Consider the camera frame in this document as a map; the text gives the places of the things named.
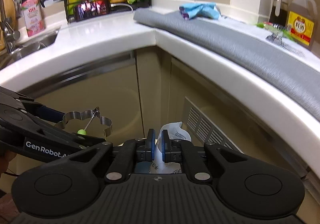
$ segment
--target air vent grille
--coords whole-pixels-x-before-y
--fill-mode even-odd
[[[199,120],[199,114],[191,107],[188,117],[188,126],[195,131]]]
[[[205,142],[205,140],[207,139],[207,136],[209,135],[210,128],[211,128],[210,124],[204,118],[202,118],[200,121],[200,125],[198,127],[197,136],[203,142]]]
[[[221,144],[223,141],[223,137],[221,137],[215,130],[213,130],[209,138],[209,141]]]
[[[238,147],[187,97],[185,98],[183,121],[190,131],[202,142],[214,142],[229,149]]]

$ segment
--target stainless steel sink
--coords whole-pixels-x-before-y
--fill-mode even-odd
[[[1,51],[0,70],[31,53],[52,45],[57,38],[58,32],[59,29],[55,29],[46,34],[35,37],[21,45],[17,45],[17,49],[15,49],[12,53],[7,53],[6,50]]]

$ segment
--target gray mat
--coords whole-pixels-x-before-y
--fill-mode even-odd
[[[248,35],[193,19],[179,11],[161,15],[135,11],[134,20],[166,30],[239,64],[285,93],[320,121],[320,73],[294,57]]]

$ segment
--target smartphone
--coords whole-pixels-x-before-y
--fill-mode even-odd
[[[109,0],[88,1],[75,6],[73,9],[73,15],[77,22],[110,13],[111,4]]]

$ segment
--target white cable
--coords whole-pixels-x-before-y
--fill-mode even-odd
[[[126,7],[129,7],[129,8],[131,8],[131,12],[133,12],[132,6],[130,6],[130,5],[128,5],[128,4],[125,4],[125,3],[111,4],[111,7],[116,7],[116,6],[126,6]]]

